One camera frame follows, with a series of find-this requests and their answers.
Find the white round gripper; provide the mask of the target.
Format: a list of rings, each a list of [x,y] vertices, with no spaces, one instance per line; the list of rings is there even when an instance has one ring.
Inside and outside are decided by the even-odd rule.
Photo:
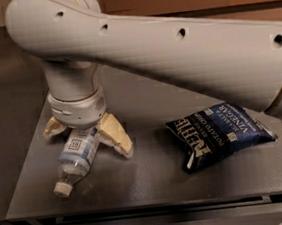
[[[105,113],[107,109],[102,86],[98,86],[92,96],[80,101],[63,102],[52,95],[47,100],[53,117],[48,120],[43,131],[45,139],[63,133],[67,126],[85,130],[100,121],[97,127],[100,142],[114,148],[125,158],[132,157],[134,146],[130,137],[113,114]]]

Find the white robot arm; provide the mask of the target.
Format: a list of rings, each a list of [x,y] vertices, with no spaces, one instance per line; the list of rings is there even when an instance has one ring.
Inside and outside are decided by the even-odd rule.
[[[113,16],[97,0],[12,0],[5,19],[13,42],[41,59],[64,126],[103,117],[100,64],[282,119],[282,21]]]

